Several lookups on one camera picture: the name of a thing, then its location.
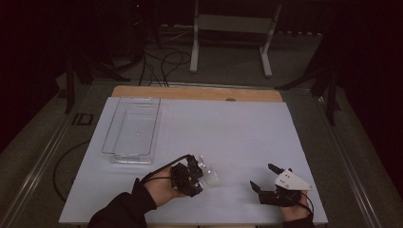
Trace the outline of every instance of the table leg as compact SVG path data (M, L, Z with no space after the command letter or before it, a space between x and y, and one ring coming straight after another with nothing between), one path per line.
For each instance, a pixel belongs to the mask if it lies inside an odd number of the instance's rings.
M263 47L260 47L260 57L263 64L264 76L271 77L273 75L272 68L270 67L269 58L267 57L267 50L269 49L270 43L272 42L273 35L275 33L279 12L281 11L281 5L278 5L273 15L270 25L269 32L267 33L267 40Z
M195 0L195 18L193 25L193 48L190 59L190 72L196 73L198 71L199 61L199 0Z

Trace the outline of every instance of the transparent plastic tray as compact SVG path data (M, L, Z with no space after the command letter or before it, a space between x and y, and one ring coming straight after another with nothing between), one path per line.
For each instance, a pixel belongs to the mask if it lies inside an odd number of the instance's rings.
M158 98L119 100L103 147L103 153L113 155L112 162L153 162L160 101Z

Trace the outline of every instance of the person's arm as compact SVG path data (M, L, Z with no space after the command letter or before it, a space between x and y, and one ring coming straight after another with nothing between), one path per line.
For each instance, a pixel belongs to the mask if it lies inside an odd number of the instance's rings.
M136 179L133 191L121 193L107 207L98 211L90 220L88 228L144 228L144 214L155 210L170 200L184 197L171 187L170 167L155 174L150 181L141 184Z
M280 211L284 216L283 228L315 228L313 223L314 214L309 211L307 192L302 191L299 203L292 207L280 207Z

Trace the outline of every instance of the person's hand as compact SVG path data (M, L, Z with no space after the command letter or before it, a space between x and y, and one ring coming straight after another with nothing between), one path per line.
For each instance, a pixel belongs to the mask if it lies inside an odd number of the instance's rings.
M174 198L186 197L186 195L178 189L171 187L170 170L171 167L165 168L161 172L154 174L150 180L144 184L144 187L148 190L152 199L154 199L157 207L166 204Z
M301 199L299 200L299 203L302 205L308 206L308 200L306 199L307 196L307 191L301 191ZM297 219L305 219L309 215L309 211L300 206L300 205L295 205L292 207L279 207L282 215L284 216L285 221L292 221L292 220L297 220Z

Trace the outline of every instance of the small clear object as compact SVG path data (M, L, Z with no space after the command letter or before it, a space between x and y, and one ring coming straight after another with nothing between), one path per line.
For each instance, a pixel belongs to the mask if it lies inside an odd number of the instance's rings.
M220 179L212 167L207 167L202 159L202 155L198 158L199 168L202 171L202 177L199 178L201 187L214 187L220 184Z

